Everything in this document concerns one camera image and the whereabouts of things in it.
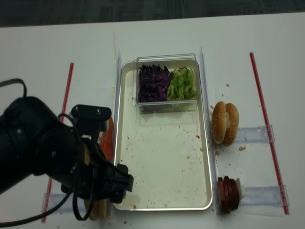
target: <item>metal tray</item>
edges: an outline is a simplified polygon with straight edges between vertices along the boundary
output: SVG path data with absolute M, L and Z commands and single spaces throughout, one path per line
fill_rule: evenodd
M 202 99 L 195 112 L 141 114 L 132 104 L 133 62 L 122 66 L 117 83 L 114 164 L 127 165 L 134 183 L 115 207 L 207 209 L 213 192 Z

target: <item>gray carpet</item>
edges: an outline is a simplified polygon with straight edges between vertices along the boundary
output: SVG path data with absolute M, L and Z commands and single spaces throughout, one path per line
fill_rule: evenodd
M 0 0 L 0 26 L 305 11 L 305 0 Z

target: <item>red stick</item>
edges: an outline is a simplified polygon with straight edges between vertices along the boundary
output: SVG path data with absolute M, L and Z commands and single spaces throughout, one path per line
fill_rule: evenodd
M 253 52 L 250 53 L 250 58 L 251 58 L 251 63 L 252 63 L 252 67 L 253 67 L 253 72 L 254 72 L 254 77 L 255 77 L 255 81 L 256 81 L 256 86 L 257 86 L 257 90 L 258 90 L 259 99 L 261 101 L 261 107 L 262 107 L 262 110 L 263 110 L 265 125 L 267 126 L 267 128 L 269 128 L 269 126 L 270 126 L 269 119 L 268 119 L 267 110 L 266 110 L 266 107 L 265 107 L 265 102 L 264 102 L 264 98 L 263 98 L 261 83 L 260 83 L 259 78 L 258 78 L 258 72 L 257 72 Z M 287 205 L 287 201 L 286 201 L 286 196 L 285 196 L 284 191 L 283 191 L 283 181 L 282 181 L 282 177 L 281 177 L 280 167 L 279 167 L 278 162 L 277 162 L 275 145 L 271 141 L 272 138 L 271 138 L 270 129 L 268 129 L 268 136 L 269 136 L 269 144 L 270 144 L 270 148 L 271 148 L 273 163 L 274 163 L 274 166 L 275 166 L 274 168 L 275 168 L 277 183 L 278 183 L 278 185 L 280 187 L 280 191 L 281 191 L 284 213 L 286 215 L 289 215 L 289 209 L 288 209 L 288 205 Z
M 63 99 L 62 109 L 61 109 L 62 113 L 66 112 L 66 106 L 67 106 L 70 84 L 71 84 L 71 79 L 72 79 L 73 67 L 74 67 L 74 63 L 70 63 L 70 69 L 69 69 L 68 81 L 67 81 L 67 86 L 66 86 L 66 92 L 65 92 L 65 97 Z M 45 200 L 46 202 L 45 202 L 43 212 L 46 212 L 48 210 L 51 188 L 52 188 L 52 178 L 49 178 L 48 187 L 47 187 L 47 195 L 46 195 L 46 200 Z M 41 219 L 42 223 L 45 223 L 45 221 L 46 221 L 46 217 Z

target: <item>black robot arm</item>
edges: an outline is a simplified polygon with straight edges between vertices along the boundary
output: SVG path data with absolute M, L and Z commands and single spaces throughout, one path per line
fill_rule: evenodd
M 10 82 L 24 85 L 19 79 Z M 0 87 L 6 85 L 9 83 L 0 83 Z M 41 100 L 27 97 L 24 88 L 24 96 L 0 116 L 0 194 L 31 174 L 47 174 L 62 184 L 63 192 L 73 192 L 78 220 L 88 218 L 94 200 L 110 198 L 110 202 L 121 203 L 126 190 L 132 191 L 133 177 L 127 166 L 108 162 L 97 143 L 99 133 L 108 128 L 111 110 L 77 105 L 72 117 L 61 114 L 72 122 L 69 127 Z M 83 218 L 77 197 L 91 202 Z

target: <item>clear plastic container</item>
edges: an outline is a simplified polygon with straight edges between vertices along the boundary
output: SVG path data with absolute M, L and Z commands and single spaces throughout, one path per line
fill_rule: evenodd
M 139 102 L 139 73 L 142 65 L 160 65 L 168 68 L 170 72 L 179 67 L 187 67 L 194 73 L 193 89 L 196 91 L 195 98 L 191 100 L 177 100 L 177 101 L 162 101 L 162 102 Z M 157 112 L 188 112 L 195 111 L 200 99 L 200 74 L 199 65 L 196 61 L 195 54 L 181 54 L 168 56 L 153 56 L 153 57 L 139 57 L 134 61 L 134 89 L 133 96 L 135 98 L 135 105 L 139 107 L 140 113 L 157 113 Z

